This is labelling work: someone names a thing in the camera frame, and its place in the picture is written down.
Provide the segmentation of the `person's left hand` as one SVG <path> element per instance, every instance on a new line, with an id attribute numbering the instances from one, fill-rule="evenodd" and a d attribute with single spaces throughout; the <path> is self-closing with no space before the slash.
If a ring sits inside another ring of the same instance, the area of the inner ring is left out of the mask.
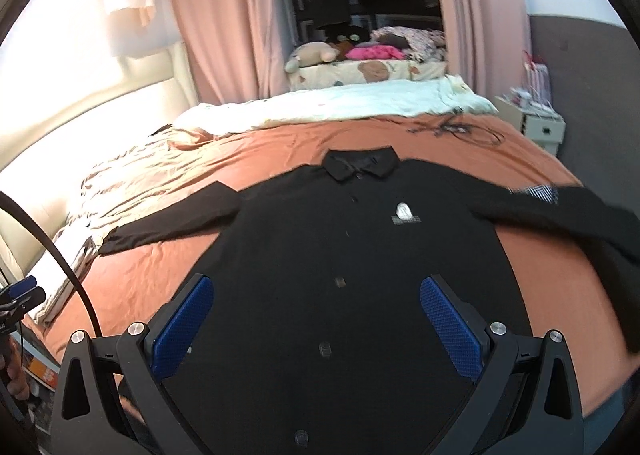
<path id="1" fill-rule="evenodd" d="M 20 353 L 11 336 L 6 337 L 6 345 L 8 346 L 9 354 L 2 354 L 1 356 L 1 368 L 6 370 L 6 374 L 8 374 L 10 379 L 10 382 L 6 385 L 6 389 L 8 389 L 9 394 L 18 401 L 26 401 L 29 398 L 30 390 L 22 366 Z"/>

